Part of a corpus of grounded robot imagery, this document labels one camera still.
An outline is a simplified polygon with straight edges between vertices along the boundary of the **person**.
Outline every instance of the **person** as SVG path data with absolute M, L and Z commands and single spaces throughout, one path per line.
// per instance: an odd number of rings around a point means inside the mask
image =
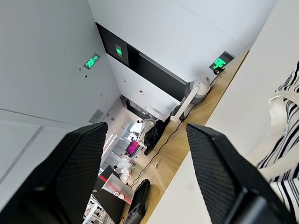
M 270 104 L 271 126 L 246 159 L 269 182 L 299 222 L 299 62 Z

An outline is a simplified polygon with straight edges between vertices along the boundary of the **wooden countertop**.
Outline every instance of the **wooden countertop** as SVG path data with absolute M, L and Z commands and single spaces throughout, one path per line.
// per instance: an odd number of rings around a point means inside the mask
M 205 100 L 193 109 L 188 118 L 183 122 L 183 124 L 180 125 L 177 132 L 170 137 L 168 143 L 161 149 L 160 153 L 155 157 L 151 165 L 149 165 L 149 167 L 143 172 L 138 180 L 138 183 L 133 186 L 133 189 L 136 189 L 143 179 L 149 179 L 151 184 L 145 206 L 146 214 L 141 221 L 141 224 L 147 223 L 150 215 L 159 203 L 162 195 L 172 181 L 178 168 L 182 164 L 187 153 L 190 151 L 187 134 L 185 131 L 186 124 L 206 124 L 230 82 L 245 60 L 247 54 L 248 53 L 239 59 L 233 60 L 220 74 L 220 76 L 213 83 L 212 89 Z M 159 148 L 167 141 L 167 138 L 175 131 L 178 125 L 179 123 L 169 123 L 161 139 L 148 156 L 145 156 L 143 151 L 137 155 L 135 161 L 138 163 L 138 165 L 128 180 L 129 184 L 132 184 L 133 180 L 139 175 L 140 171 L 144 169 L 152 157 L 158 152 Z M 128 210 L 129 204 L 126 204 L 123 211 L 125 220 L 127 218 Z

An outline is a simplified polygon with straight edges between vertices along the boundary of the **white wall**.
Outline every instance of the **white wall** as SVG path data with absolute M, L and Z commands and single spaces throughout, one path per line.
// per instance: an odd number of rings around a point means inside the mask
M 3 0 L 0 30 L 0 109 L 82 126 L 118 98 L 87 0 Z
M 268 101 L 299 60 L 298 7 L 296 0 L 278 1 L 206 124 L 226 134 L 243 155 L 268 132 Z
M 106 115 L 105 118 L 103 119 L 103 122 L 108 123 L 108 132 L 106 135 L 106 141 L 111 136 L 111 134 L 113 134 L 113 137 L 115 135 L 117 135 L 117 137 L 113 141 L 113 143 L 109 146 L 108 150 L 103 154 L 101 164 L 103 164 L 106 158 L 111 154 L 110 152 L 116 146 L 117 142 L 122 136 L 122 133 L 127 129 L 129 124 L 134 124 L 137 120 L 140 119 L 135 114 L 133 114 L 132 112 L 124 108 L 119 98 L 113 104 L 108 114 L 107 114 L 108 116 Z M 104 147 L 104 151 L 107 149 L 108 145 L 109 143 L 106 144 L 106 146 Z
M 116 59 L 108 56 L 122 95 L 145 109 L 158 119 L 164 120 L 179 102 L 154 84 L 141 77 Z
M 276 0 L 89 0 L 95 20 L 185 81 L 225 50 L 238 57 Z

